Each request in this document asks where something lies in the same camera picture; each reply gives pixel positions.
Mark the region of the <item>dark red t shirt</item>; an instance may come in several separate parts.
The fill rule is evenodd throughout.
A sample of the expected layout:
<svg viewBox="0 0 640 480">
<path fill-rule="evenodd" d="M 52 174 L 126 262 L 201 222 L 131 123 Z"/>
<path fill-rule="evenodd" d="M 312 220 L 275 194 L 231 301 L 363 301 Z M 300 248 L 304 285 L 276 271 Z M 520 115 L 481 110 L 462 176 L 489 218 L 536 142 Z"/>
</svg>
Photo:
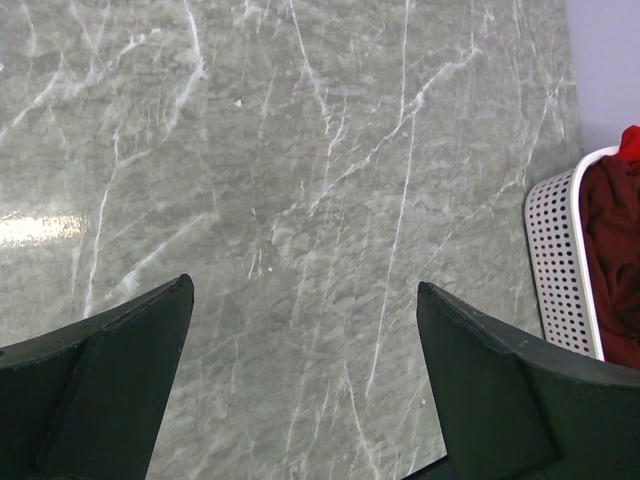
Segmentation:
<svg viewBox="0 0 640 480">
<path fill-rule="evenodd" d="M 605 359 L 639 367 L 639 177 L 605 156 L 580 187 L 580 215 Z"/>
</svg>

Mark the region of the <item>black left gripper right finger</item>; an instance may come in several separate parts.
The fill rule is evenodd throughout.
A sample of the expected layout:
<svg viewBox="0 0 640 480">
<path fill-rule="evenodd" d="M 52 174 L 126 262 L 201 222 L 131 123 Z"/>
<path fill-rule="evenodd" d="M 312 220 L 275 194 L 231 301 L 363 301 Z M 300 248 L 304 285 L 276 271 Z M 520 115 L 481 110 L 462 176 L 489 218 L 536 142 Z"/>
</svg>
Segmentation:
<svg viewBox="0 0 640 480">
<path fill-rule="evenodd" d="M 570 352 L 431 283 L 417 324 L 446 453 L 420 479 L 635 479 L 639 374 Z"/>
</svg>

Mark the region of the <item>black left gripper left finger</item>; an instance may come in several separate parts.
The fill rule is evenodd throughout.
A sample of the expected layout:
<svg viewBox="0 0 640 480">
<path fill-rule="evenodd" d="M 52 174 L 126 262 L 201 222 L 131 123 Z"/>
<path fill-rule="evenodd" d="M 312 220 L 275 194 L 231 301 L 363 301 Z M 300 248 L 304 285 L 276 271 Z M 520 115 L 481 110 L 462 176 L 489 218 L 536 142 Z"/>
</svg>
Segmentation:
<svg viewBox="0 0 640 480">
<path fill-rule="evenodd" d="M 2 478 L 145 478 L 193 307 L 183 274 L 2 347 Z"/>
</svg>

